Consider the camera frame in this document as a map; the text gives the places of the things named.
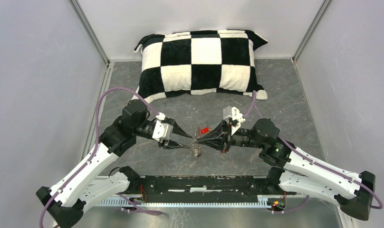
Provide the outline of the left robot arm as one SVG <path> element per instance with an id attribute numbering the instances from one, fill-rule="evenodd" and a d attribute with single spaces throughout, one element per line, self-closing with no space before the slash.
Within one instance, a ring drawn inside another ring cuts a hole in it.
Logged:
<path id="1" fill-rule="evenodd" d="M 60 228 L 71 228 L 100 201 L 123 191 L 137 192 L 140 181 L 123 171 L 95 187 L 89 187 L 101 171 L 136 144 L 137 137 L 158 142 L 159 147 L 167 150 L 188 148 L 170 140 L 172 133 L 190 137 L 174 119 L 163 113 L 151 121 L 149 117 L 147 104 L 136 99 L 129 101 L 121 116 L 105 128 L 92 151 L 70 173 L 51 187 L 39 188 L 36 196 L 44 205 L 43 212 L 48 212 Z"/>

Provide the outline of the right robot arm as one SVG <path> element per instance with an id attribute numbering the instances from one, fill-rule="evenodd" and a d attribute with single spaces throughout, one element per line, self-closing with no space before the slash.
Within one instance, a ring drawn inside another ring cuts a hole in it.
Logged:
<path id="1" fill-rule="evenodd" d="M 294 144 L 283 140 L 270 119 L 259 119 L 251 129 L 235 129 L 236 122 L 223 120 L 197 140 L 221 153 L 230 147 L 259 148 L 259 157 L 272 168 L 265 180 L 271 194 L 281 190 L 328 201 L 345 214 L 369 220 L 374 197 L 375 175 L 341 169 L 319 160 Z"/>

